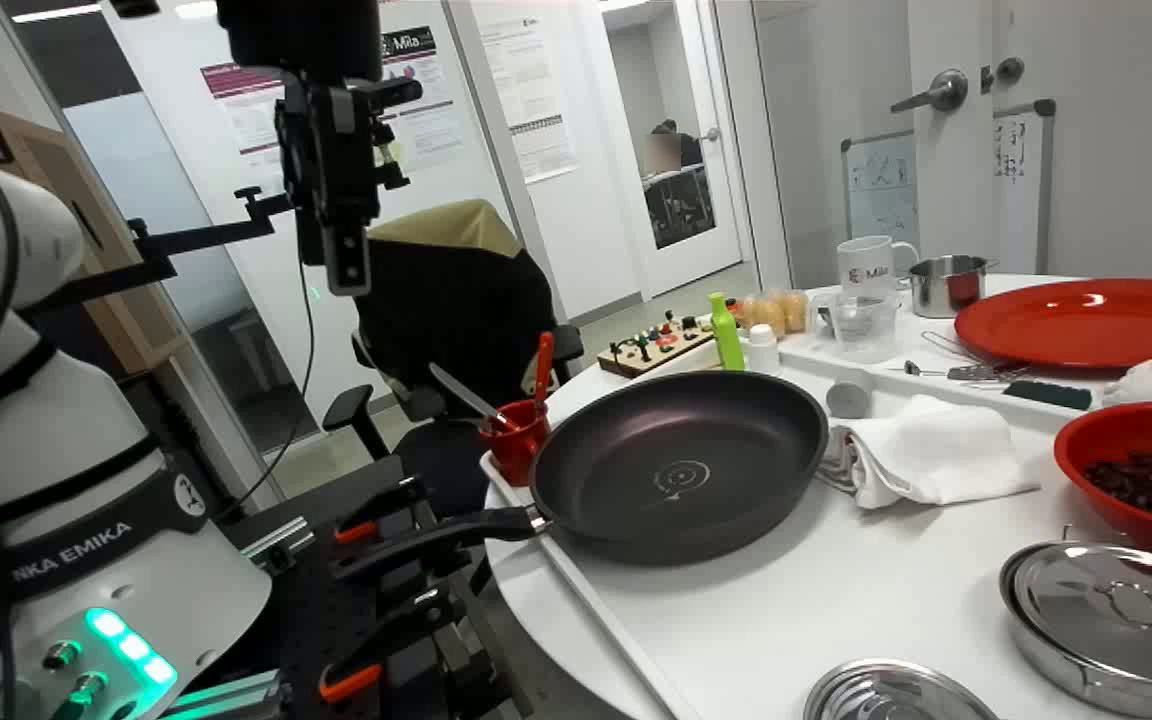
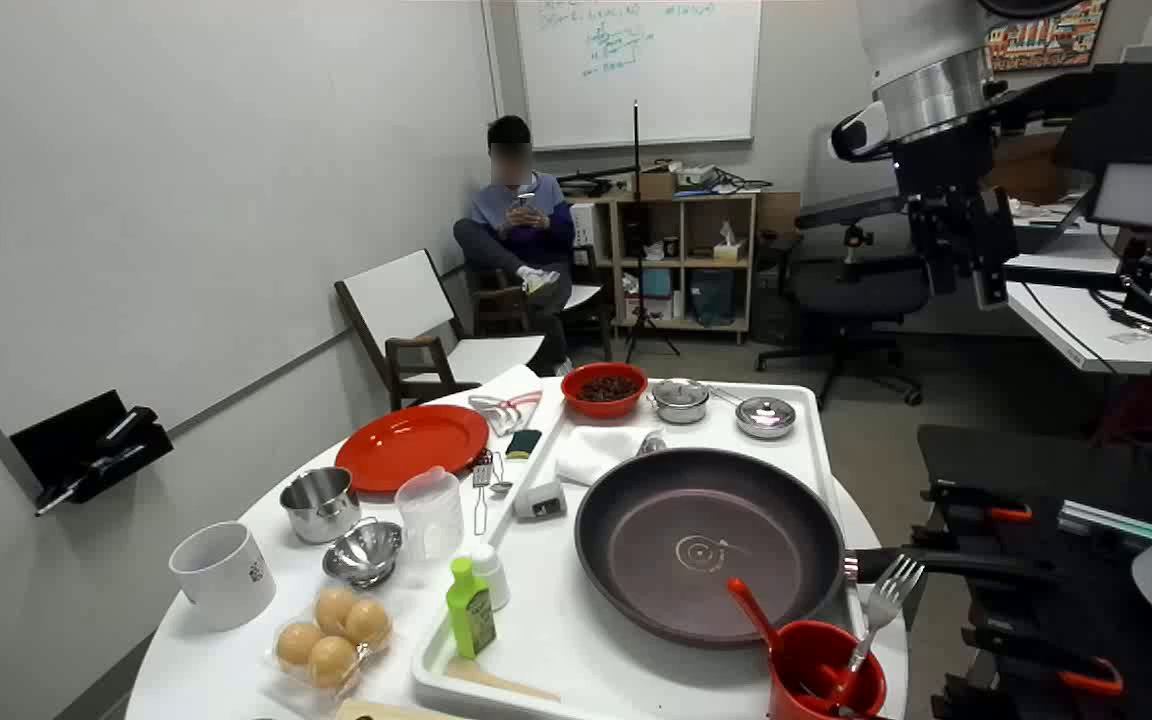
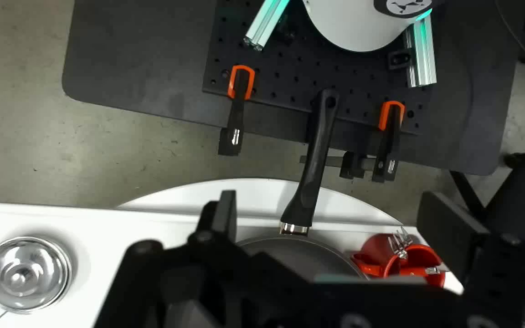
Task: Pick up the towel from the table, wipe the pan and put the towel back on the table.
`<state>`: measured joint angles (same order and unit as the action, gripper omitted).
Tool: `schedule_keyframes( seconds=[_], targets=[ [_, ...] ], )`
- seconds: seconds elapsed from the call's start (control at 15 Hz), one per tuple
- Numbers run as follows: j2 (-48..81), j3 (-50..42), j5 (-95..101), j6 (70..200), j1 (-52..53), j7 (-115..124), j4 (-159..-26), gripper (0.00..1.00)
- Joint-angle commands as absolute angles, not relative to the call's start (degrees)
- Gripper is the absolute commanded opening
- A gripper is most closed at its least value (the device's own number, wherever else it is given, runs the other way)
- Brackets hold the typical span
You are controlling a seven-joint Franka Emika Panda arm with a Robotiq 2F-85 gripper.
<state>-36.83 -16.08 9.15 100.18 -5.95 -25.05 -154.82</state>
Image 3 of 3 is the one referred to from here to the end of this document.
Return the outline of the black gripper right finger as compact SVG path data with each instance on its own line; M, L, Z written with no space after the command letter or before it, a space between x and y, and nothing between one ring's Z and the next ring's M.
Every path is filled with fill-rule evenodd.
M417 229L464 285L491 278L490 231L448 196L435 191L420 194Z

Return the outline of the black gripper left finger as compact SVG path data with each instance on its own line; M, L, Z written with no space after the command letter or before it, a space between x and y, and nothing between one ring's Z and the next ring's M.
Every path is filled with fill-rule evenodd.
M193 242L213 242L218 234L233 240L236 234L236 192L223 189L216 200L209 200L191 233Z

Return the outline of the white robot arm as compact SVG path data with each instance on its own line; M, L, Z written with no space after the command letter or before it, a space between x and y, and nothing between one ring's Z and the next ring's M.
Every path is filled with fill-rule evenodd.
M216 0L203 89L229 100L218 151L227 156L240 152L249 101L309 107L306 161L298 185L280 214L278 234L251 238L247 245L278 254L309 276L357 274L358 264L307 236L335 120L346 100L333 85L313 89L302 85L302 78L315 72L304 61L315 50L311 45L271 41L293 1L300 5L300 16L311 28L342 50L378 50L402 32L409 32L408 54L417 58L428 50L429 14L437 0L260 0L256 8L249 8L245 0Z

